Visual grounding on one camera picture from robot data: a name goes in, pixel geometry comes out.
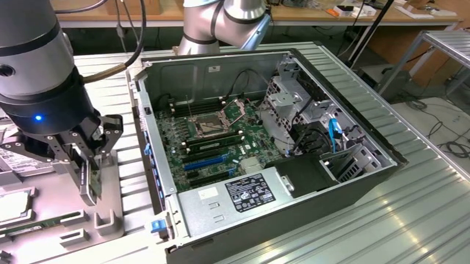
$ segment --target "workbench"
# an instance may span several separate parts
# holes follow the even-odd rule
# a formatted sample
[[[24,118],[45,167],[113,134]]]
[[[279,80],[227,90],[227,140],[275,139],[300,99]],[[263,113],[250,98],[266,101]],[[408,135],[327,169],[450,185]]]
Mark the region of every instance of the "workbench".
[[[69,1],[51,0],[55,9],[72,9],[92,4],[96,0]],[[183,26],[183,0],[160,0],[160,14],[147,15],[148,27]],[[366,26],[362,38],[371,29],[371,25],[379,14],[364,16],[358,19],[356,26]],[[109,15],[104,6],[88,12],[76,14],[61,14],[57,16],[63,28],[115,28],[116,15]],[[135,26],[140,26],[141,16],[131,15]],[[129,27],[128,18],[121,12],[121,25]],[[308,8],[291,8],[283,5],[272,6],[272,26],[351,26],[355,18],[334,17],[324,10]],[[452,30],[462,21],[458,16],[435,16],[432,19],[412,19],[395,9],[395,4],[390,7],[384,15],[380,26],[442,26],[443,30]]]
[[[470,258],[469,174],[398,115],[330,51],[310,42],[262,45],[259,50],[296,48],[350,103],[408,160],[406,168],[379,184],[352,206],[234,255],[220,263],[466,263]],[[236,51],[232,47],[221,52]],[[144,52],[143,58],[171,56]],[[127,59],[124,54],[77,56],[83,75]],[[160,242],[143,226],[152,216],[141,152],[131,115],[131,76],[119,74],[87,84],[101,114],[121,114],[124,134],[119,157],[125,236],[52,263],[164,263]]]

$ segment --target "corrugated metal surface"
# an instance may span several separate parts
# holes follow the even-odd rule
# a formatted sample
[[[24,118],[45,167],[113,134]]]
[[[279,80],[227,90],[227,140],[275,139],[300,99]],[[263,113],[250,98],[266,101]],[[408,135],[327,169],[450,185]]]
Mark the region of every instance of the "corrugated metal surface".
[[[467,31],[424,31],[423,39],[462,65],[470,67],[470,33]]]
[[[355,74],[311,43],[262,45],[259,50],[296,48],[340,90],[410,164],[359,202],[223,263],[467,263],[470,254],[470,186],[378,101]],[[169,52],[149,52],[145,57]],[[77,57],[81,74],[124,60],[121,55]],[[127,233],[152,215],[148,186],[129,116],[124,75],[87,85],[104,113],[120,113],[128,124],[117,143]]]

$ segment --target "blue pcie slot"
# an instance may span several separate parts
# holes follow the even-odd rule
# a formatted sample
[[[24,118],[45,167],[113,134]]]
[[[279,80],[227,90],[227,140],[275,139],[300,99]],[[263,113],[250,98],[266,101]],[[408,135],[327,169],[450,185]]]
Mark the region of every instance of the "blue pcie slot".
[[[184,165],[184,170],[191,171],[192,169],[199,169],[209,165],[223,163],[226,160],[227,160],[227,155],[221,155],[220,157],[211,158],[204,161],[199,161],[196,163]]]

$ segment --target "motherboard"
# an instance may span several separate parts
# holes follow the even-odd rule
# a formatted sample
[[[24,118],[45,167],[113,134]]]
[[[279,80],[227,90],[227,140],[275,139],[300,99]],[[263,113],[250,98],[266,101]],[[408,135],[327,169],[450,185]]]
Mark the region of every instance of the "motherboard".
[[[156,113],[156,123],[180,192],[256,172],[282,154],[255,103],[235,99],[220,110]]]

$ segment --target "black pole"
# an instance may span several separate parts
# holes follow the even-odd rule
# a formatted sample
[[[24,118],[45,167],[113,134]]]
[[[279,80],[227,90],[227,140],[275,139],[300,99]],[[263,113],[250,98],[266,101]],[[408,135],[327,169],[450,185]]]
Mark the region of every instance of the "black pole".
[[[375,32],[375,29],[376,29],[376,27],[379,26],[379,23],[380,23],[380,21],[382,21],[382,18],[383,18],[383,16],[384,16],[384,14],[387,13],[388,8],[390,8],[390,6],[391,6],[392,3],[394,3],[394,0],[388,0],[387,3],[384,4],[383,9],[382,9],[382,11],[380,11],[380,13],[379,13],[379,15],[378,15],[375,21],[374,21],[374,24],[372,24],[372,26],[371,26],[371,28],[370,28],[367,34],[366,34],[366,37],[362,39],[362,42],[360,42],[359,45],[358,45],[358,49],[355,50],[355,52],[354,52],[354,54],[352,54],[352,56],[351,56],[351,59],[344,62],[344,64],[346,64],[347,67],[351,67],[351,66],[352,66],[354,60],[355,60],[356,57],[359,56],[360,50],[362,50],[362,48],[366,46],[366,43],[368,42],[368,39],[370,39],[370,37],[372,36],[372,34],[374,34],[374,32]]]

